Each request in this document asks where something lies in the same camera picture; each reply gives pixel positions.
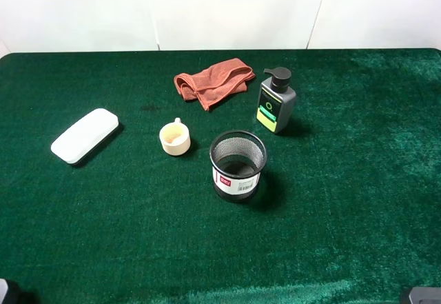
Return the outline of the rust orange folded cloth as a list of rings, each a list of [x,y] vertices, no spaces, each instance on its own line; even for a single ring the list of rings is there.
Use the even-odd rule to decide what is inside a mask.
[[[185,101],[198,100],[204,111],[209,111],[229,95],[246,92],[247,82],[255,76],[250,66],[233,58],[196,74],[178,74],[174,85]]]

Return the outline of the cream plastic cup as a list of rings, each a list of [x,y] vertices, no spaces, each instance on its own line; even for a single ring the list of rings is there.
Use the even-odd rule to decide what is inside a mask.
[[[186,153],[191,145],[189,129],[180,118],[164,125],[159,132],[159,139],[163,150],[171,156]]]

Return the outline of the white glasses case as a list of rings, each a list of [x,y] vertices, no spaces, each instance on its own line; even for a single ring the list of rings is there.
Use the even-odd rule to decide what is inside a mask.
[[[50,146],[51,151],[69,164],[79,162],[119,126],[119,118],[97,108],[63,132]]]

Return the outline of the black base part left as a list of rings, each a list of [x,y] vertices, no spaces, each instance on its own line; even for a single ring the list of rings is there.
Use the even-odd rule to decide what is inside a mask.
[[[21,290],[14,281],[0,278],[0,304],[17,304]]]

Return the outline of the grey base part right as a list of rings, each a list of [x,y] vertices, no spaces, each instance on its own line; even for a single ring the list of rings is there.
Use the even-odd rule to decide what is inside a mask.
[[[413,287],[409,292],[411,304],[441,304],[440,287]]]

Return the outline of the green velvet table cloth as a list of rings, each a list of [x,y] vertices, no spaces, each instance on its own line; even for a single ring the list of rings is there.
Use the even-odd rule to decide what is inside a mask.
[[[247,91],[204,111],[174,85],[238,58]],[[291,71],[277,134],[265,68]],[[52,143],[104,108],[119,126],[79,162]],[[175,118],[191,145],[167,154]],[[219,197],[209,149],[267,148],[257,193]],[[440,52],[14,53],[1,60],[1,276],[22,303],[397,303],[440,285]]]

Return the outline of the grey pump soap bottle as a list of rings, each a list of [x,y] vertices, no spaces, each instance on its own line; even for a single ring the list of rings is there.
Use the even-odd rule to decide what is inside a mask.
[[[265,68],[269,75],[260,84],[256,119],[270,132],[277,134],[288,124],[296,99],[289,86],[291,71],[284,67]]]

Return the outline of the black mesh pen holder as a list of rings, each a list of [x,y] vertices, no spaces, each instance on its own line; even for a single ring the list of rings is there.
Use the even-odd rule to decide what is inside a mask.
[[[258,191],[267,162],[267,148],[255,134],[229,130],[217,136],[209,149],[216,193],[232,203],[243,203]]]

